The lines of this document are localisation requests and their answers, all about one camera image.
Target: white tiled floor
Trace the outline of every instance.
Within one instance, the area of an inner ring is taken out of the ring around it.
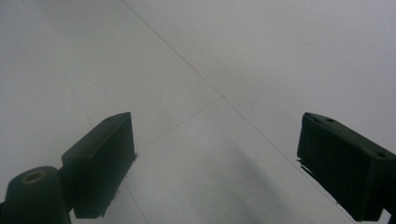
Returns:
[[[394,8],[0,0],[0,194],[131,111],[140,156],[106,216],[74,223],[353,223],[298,168],[300,119],[396,152]]]

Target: white floor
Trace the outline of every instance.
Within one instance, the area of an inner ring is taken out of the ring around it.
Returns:
[[[0,0],[0,194],[102,119],[139,157],[74,223],[353,223],[296,162],[305,111],[396,153],[396,4]],[[379,223],[387,223],[388,214]]]

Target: dark plastic part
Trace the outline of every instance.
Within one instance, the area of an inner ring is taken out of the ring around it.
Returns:
[[[8,184],[1,224],[67,224],[69,211],[57,169],[38,167]]]
[[[67,150],[60,173],[76,217],[102,216],[134,159],[130,113],[103,120]]]
[[[377,221],[386,206],[396,156],[343,124],[305,113],[301,165],[357,221]]]

